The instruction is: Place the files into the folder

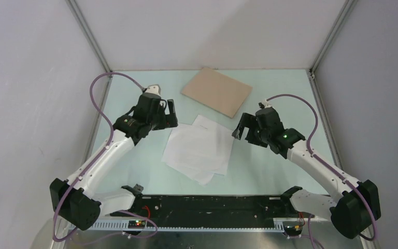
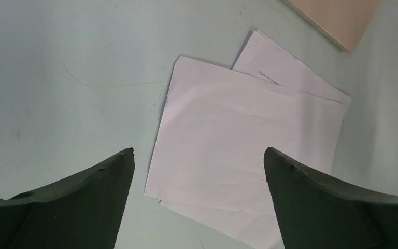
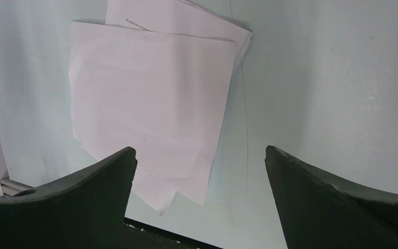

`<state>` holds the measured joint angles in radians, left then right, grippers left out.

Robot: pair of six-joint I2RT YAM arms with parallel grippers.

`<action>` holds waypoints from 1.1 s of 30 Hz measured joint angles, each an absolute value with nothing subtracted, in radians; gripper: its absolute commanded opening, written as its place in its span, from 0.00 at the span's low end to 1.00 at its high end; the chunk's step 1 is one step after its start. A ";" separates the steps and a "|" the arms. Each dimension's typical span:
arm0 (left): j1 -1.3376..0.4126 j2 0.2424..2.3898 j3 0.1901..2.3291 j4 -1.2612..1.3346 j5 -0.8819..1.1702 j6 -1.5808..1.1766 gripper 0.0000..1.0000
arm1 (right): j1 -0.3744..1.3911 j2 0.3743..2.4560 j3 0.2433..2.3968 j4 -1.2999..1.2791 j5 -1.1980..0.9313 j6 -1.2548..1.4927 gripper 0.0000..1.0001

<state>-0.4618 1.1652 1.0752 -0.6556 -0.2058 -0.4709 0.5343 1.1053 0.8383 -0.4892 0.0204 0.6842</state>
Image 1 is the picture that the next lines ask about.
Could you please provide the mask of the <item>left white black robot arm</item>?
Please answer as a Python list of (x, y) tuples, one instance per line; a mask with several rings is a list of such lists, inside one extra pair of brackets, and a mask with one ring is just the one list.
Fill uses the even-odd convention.
[(110, 135), (81, 167), (66, 180), (50, 184), (54, 219), (62, 217), (80, 230), (90, 228), (100, 216), (125, 210), (131, 216), (142, 212), (143, 202), (131, 187), (97, 194), (107, 173), (151, 131), (178, 126), (174, 100), (144, 92), (131, 110), (110, 125)]

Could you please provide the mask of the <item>tan cardboard folder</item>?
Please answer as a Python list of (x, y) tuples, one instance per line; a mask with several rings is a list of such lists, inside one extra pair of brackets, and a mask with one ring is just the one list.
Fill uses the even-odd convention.
[(201, 69), (181, 93), (230, 118), (234, 118), (252, 87), (211, 68)]

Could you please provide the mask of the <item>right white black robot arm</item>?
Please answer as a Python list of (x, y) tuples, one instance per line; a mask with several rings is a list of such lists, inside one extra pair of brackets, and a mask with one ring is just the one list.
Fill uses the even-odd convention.
[(328, 193), (314, 194), (301, 187), (286, 191), (281, 202), (285, 216), (299, 212), (330, 219), (337, 231), (354, 239), (381, 217), (377, 186), (369, 179), (362, 182), (329, 165), (307, 145), (305, 137), (294, 128), (284, 128), (277, 111), (265, 107), (254, 115), (243, 113), (232, 136), (240, 140), (247, 129), (246, 141), (268, 147), (272, 152), (296, 164)]

